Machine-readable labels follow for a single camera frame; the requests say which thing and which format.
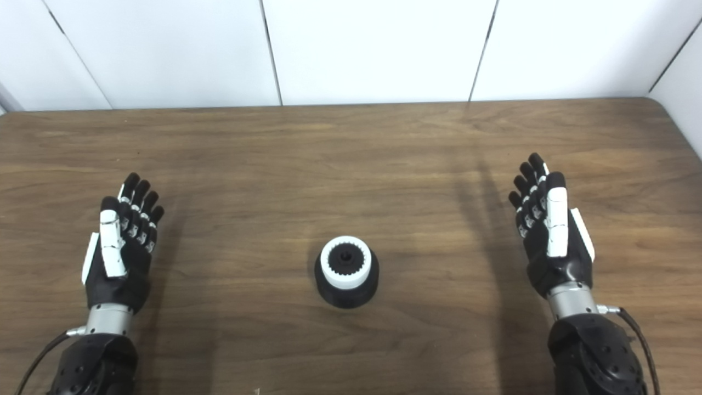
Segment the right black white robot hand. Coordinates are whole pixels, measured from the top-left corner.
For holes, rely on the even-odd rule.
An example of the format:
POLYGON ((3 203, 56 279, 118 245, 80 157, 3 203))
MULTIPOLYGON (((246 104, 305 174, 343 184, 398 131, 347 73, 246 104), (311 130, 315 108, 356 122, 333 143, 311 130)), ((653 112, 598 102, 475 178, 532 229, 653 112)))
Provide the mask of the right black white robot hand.
POLYGON ((564 174, 532 153, 519 167, 509 202, 528 258, 527 275, 541 297, 565 283, 593 286, 595 248, 581 212, 569 205, 564 174))

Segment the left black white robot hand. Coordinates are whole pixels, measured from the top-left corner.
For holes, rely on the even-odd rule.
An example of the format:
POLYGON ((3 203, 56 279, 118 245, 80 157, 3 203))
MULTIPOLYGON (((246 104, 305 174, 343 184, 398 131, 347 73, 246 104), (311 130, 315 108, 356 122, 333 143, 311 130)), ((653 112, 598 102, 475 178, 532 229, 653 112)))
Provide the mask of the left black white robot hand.
POLYGON ((150 182, 132 172, 115 196, 100 205, 81 270, 88 308, 118 303, 138 313, 150 295, 150 268, 165 215, 150 182))

